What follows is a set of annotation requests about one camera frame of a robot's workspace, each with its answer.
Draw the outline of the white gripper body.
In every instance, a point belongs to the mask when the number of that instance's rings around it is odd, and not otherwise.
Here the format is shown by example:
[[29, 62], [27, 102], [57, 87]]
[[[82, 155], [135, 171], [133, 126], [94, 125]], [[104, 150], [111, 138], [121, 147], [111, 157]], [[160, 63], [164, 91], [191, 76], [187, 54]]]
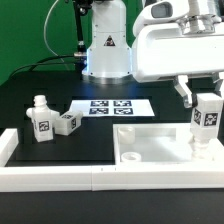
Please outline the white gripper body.
[[133, 77], [154, 82], [224, 71], [224, 23], [212, 34], [183, 35], [177, 23], [149, 25], [132, 46]]

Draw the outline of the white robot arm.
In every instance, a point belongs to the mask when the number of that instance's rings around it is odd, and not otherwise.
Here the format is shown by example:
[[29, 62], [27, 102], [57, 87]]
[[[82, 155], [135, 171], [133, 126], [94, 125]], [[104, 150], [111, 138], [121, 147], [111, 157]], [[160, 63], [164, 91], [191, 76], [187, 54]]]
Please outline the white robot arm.
[[224, 20], [218, 0], [141, 0], [135, 40], [126, 43], [126, 6], [122, 0], [93, 3], [92, 44], [83, 78], [119, 83], [172, 80], [184, 106], [196, 104], [190, 78], [210, 77], [224, 98]]

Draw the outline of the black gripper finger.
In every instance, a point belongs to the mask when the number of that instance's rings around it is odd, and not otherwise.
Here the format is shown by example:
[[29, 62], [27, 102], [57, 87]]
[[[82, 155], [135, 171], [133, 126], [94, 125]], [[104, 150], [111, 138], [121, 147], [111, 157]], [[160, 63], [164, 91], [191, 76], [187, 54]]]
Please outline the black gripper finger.
[[212, 77], [213, 83], [217, 88], [220, 88], [224, 82], [224, 72], [217, 72], [213, 74]]
[[187, 75], [178, 75], [174, 78], [174, 88], [183, 98], [183, 104], [185, 108], [191, 108], [193, 106], [192, 92], [189, 89], [188, 76]]

